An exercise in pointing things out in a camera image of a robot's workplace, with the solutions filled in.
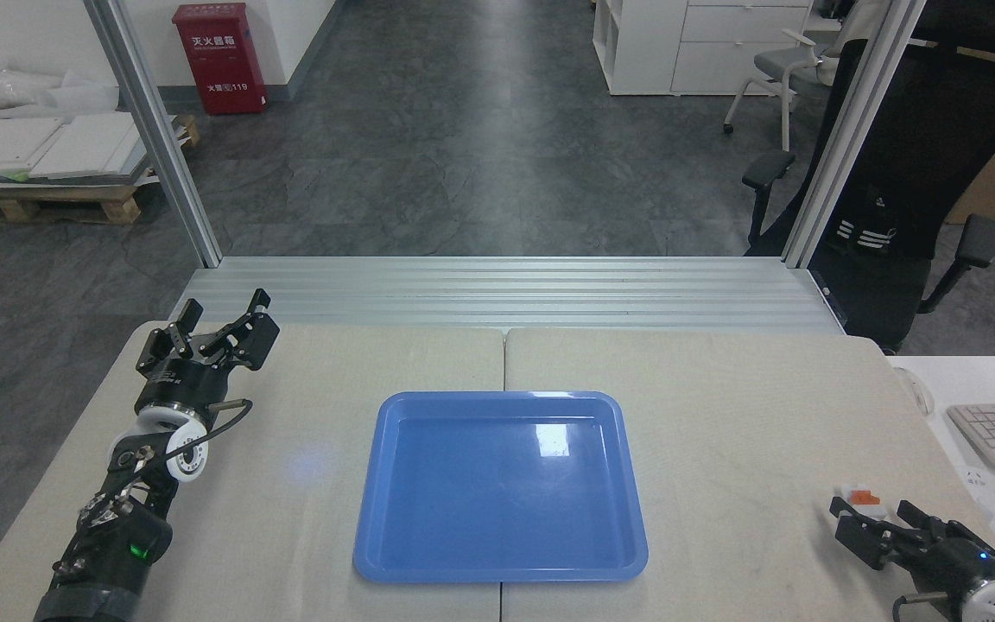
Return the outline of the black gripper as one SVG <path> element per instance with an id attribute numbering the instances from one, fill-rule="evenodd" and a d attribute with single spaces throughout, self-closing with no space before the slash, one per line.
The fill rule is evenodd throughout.
<path id="1" fill-rule="evenodd" d="M 833 496 L 829 512 L 837 518 L 834 539 L 874 570 L 904 555 L 915 559 L 915 586 L 923 592 L 943 592 L 946 607 L 974 600 L 995 605 L 995 556 L 960 521 L 943 521 L 908 500 L 897 505 L 897 516 L 909 528 L 869 518 L 852 504 Z"/>
<path id="2" fill-rule="evenodd" d="M 197 326 L 204 308 L 194 298 L 187 301 L 177 320 L 150 332 L 136 364 L 146 378 L 135 402 L 139 415 L 146 407 L 178 405 L 216 421 L 211 404 L 225 401 L 228 377 L 234 366 L 259 371 L 281 332 L 266 312 L 271 296 L 257 289 L 244 315 L 220 330 L 201 335 L 198 354 L 204 362 L 194 361 L 191 331 Z"/>

